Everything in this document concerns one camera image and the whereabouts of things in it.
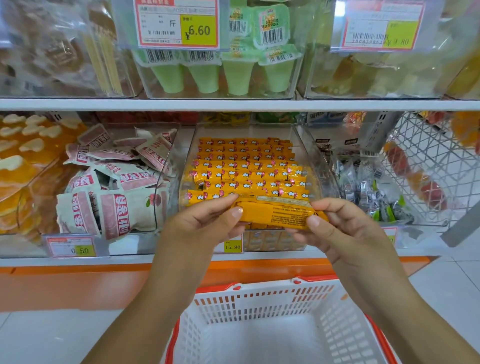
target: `plastic cup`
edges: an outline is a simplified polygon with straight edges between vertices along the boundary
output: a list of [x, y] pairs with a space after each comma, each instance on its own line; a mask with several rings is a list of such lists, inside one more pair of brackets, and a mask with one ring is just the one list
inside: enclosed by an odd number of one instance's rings
[[223, 70], [227, 79], [228, 93], [246, 95], [255, 62], [235, 62], [223, 60]]
[[264, 66], [268, 85], [272, 92], [284, 92], [290, 85], [290, 76], [295, 60]]
[[199, 64], [188, 66], [198, 91], [202, 94], [211, 94], [218, 91], [218, 74], [220, 73], [220, 66], [216, 64]]
[[183, 72], [179, 64], [154, 66], [152, 71], [166, 93], [176, 94], [183, 91]]

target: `white plastic basket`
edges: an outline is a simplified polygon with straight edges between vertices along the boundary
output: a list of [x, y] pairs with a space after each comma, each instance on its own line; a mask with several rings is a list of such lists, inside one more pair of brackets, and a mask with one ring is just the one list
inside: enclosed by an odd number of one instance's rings
[[396, 364], [381, 331], [332, 278], [198, 290], [166, 364]]

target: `forearm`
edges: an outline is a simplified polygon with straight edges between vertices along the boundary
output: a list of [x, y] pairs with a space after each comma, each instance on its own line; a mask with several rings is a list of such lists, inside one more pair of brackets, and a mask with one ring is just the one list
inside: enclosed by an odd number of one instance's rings
[[375, 321], [403, 363], [480, 363], [480, 355], [414, 290]]
[[143, 289], [105, 331], [82, 364], [158, 364], [179, 306]]

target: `human hand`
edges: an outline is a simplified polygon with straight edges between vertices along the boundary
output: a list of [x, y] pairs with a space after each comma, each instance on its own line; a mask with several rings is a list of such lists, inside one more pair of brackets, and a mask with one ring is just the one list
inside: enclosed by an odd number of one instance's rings
[[243, 209], [231, 208], [238, 198], [231, 194], [197, 203], [169, 218], [158, 241], [145, 289], [172, 299], [181, 312], [192, 302], [212, 259], [214, 248], [240, 236]]
[[299, 243], [325, 253], [364, 313], [378, 318], [416, 295], [387, 235], [360, 208], [337, 198], [324, 198], [312, 207], [324, 211], [330, 222], [313, 215], [307, 218], [310, 231], [287, 231]]

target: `store shelf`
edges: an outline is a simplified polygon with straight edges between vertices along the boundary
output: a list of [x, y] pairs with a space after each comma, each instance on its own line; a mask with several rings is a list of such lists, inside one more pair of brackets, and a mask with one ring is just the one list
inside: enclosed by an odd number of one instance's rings
[[239, 100], [0, 98], [0, 110], [23, 111], [405, 111], [480, 110], [480, 100]]

